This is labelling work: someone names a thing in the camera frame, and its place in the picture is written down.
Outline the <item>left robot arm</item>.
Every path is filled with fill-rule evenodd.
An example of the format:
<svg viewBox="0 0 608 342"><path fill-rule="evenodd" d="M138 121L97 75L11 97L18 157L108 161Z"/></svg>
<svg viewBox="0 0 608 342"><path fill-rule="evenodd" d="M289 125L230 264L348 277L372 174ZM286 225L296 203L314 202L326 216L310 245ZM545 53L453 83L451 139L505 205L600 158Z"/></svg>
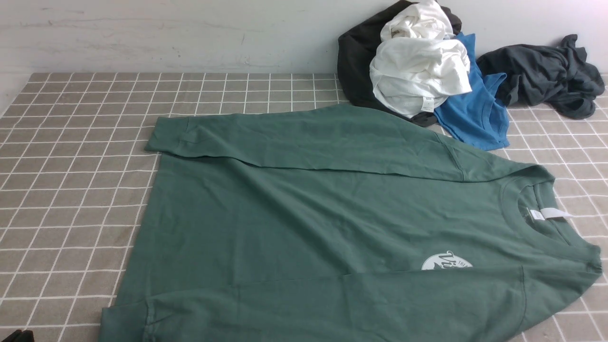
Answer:
<svg viewBox="0 0 608 342"><path fill-rule="evenodd" d="M15 330L2 340L2 342L34 342L35 337L31 330Z"/></svg>

